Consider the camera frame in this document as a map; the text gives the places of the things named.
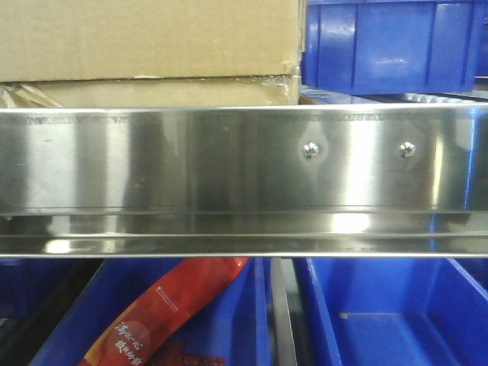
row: cardboard box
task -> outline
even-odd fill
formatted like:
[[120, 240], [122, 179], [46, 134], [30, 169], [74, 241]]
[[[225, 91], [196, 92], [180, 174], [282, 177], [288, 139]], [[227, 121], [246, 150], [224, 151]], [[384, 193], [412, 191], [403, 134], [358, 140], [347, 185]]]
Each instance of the cardboard box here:
[[298, 0], [0, 0], [0, 81], [296, 74]]
[[175, 107], [296, 104], [300, 78], [103, 80], [0, 84], [0, 108]]

